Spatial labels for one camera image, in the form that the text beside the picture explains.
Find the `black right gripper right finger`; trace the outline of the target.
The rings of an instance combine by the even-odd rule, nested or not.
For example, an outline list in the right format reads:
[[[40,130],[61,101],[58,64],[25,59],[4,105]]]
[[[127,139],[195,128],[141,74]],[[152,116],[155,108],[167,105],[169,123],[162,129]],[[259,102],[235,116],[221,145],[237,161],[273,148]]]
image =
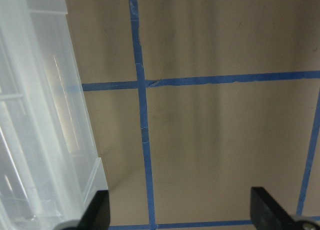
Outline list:
[[[256,229],[294,229],[295,221],[263,187],[250,191],[250,219]]]

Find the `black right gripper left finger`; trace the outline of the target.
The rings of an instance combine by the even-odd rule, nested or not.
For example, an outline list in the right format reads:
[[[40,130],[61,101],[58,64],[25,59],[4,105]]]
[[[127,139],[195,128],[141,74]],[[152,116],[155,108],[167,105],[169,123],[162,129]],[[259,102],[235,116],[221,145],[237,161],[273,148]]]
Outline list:
[[[107,230],[111,222],[108,190],[98,190],[80,219],[76,229]]]

